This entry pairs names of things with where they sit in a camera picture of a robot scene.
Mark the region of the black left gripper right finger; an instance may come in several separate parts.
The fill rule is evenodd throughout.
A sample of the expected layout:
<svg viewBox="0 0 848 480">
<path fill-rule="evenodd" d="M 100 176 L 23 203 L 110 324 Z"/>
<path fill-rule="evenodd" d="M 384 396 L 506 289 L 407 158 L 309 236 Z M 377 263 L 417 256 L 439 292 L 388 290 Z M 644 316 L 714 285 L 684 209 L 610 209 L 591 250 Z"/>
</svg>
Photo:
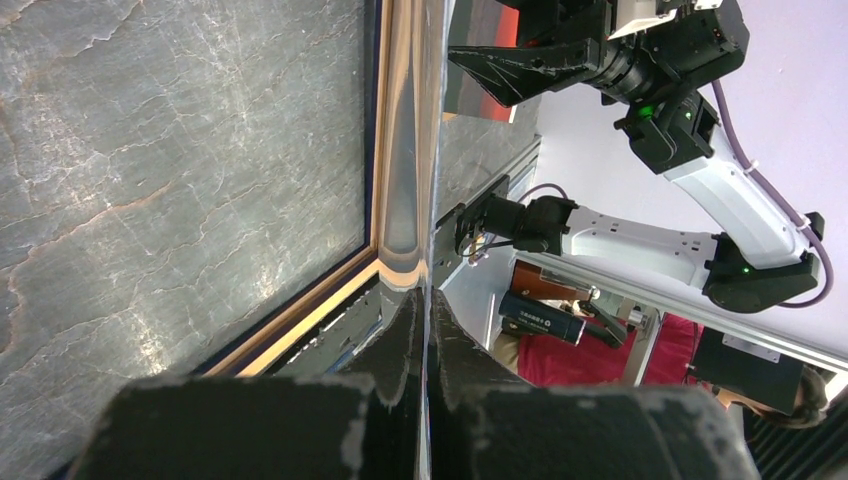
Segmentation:
<svg viewBox="0 0 848 480">
<path fill-rule="evenodd" d="M 755 479 L 742 435 L 691 387 L 540 388 L 498 363 L 432 296 L 435 479 Z"/>
</svg>

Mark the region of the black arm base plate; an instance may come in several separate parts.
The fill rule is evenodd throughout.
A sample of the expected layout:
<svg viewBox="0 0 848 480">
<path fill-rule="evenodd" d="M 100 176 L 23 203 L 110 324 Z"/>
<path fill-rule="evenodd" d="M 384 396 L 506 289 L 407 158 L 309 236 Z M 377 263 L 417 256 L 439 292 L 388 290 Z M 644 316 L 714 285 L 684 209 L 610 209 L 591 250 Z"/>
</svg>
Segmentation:
<svg viewBox="0 0 848 480">
<path fill-rule="evenodd" d="M 432 281 L 440 288 L 485 243 L 482 229 L 486 204 L 492 197 L 507 197 L 510 177 L 501 175 L 472 200 L 460 202 L 436 223 Z"/>
</svg>

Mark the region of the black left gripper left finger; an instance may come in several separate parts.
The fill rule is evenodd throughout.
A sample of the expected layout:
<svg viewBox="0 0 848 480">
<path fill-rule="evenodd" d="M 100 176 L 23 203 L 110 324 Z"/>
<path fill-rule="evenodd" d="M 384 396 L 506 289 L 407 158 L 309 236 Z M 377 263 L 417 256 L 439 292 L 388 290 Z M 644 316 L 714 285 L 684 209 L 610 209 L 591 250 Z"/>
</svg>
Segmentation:
<svg viewBox="0 0 848 480">
<path fill-rule="evenodd" d="M 124 387 L 74 479 L 415 479 L 424 294 L 336 373 L 153 377 Z"/>
</svg>

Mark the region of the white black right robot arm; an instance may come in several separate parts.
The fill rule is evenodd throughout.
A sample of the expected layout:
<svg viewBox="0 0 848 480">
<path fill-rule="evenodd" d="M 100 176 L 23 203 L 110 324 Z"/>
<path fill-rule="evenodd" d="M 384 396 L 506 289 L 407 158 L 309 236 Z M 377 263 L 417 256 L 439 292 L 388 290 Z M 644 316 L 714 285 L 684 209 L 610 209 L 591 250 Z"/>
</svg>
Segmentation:
<svg viewBox="0 0 848 480">
<path fill-rule="evenodd" d="M 823 217 L 793 208 L 745 155 L 721 79 L 750 34 L 734 1 L 513 1 L 516 43 L 452 46 L 449 61 L 499 105 L 583 84 L 626 115 L 614 127 L 655 175 L 689 195 L 716 233 L 601 214 L 565 195 L 464 206 L 455 250 L 488 233 L 502 246 L 618 261 L 678 280 L 714 305 L 753 314 L 823 301 L 834 282 Z"/>
</svg>

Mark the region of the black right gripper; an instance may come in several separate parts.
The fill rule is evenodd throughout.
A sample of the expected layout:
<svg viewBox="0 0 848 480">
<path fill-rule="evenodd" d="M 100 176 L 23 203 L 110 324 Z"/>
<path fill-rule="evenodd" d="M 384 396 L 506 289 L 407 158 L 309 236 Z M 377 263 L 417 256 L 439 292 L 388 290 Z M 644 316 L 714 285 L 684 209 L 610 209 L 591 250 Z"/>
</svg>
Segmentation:
<svg viewBox="0 0 848 480">
<path fill-rule="evenodd" d="M 518 12 L 517 47 L 450 47 L 448 60 L 461 65 L 463 56 L 485 58 L 499 77 L 488 91 L 505 107 L 584 80 L 601 92 L 604 106 L 644 102 L 680 86 L 698 89 L 739 69 L 750 41 L 736 1 L 714 9 L 697 9 L 688 1 L 670 21 L 619 39 L 611 37 L 614 1 L 500 4 Z M 600 43 L 582 40 L 598 35 L 601 67 Z"/>
</svg>

